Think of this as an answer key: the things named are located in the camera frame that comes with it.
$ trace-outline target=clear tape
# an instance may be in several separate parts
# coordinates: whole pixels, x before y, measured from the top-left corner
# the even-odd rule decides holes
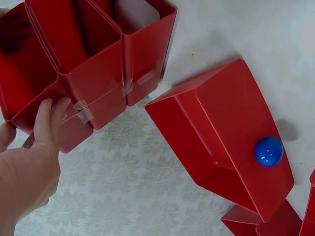
[[[126,97],[133,90],[133,80],[130,80],[127,83],[125,81],[119,83],[117,86],[115,86],[113,89],[108,91],[106,94],[104,94],[103,96],[99,97],[98,99],[94,100],[93,102],[91,102],[89,104],[87,104],[84,100],[78,101],[73,106],[74,110],[77,111],[77,113],[74,114],[73,116],[66,117],[63,120],[63,123],[68,122],[69,120],[71,120],[74,117],[78,117],[84,124],[86,124],[90,120],[94,119],[94,116],[93,116],[92,112],[90,111],[89,106],[98,102],[99,100],[102,100],[104,97],[109,95],[112,91],[116,90],[118,87],[121,87],[121,86],[123,86],[122,87],[123,96]]]

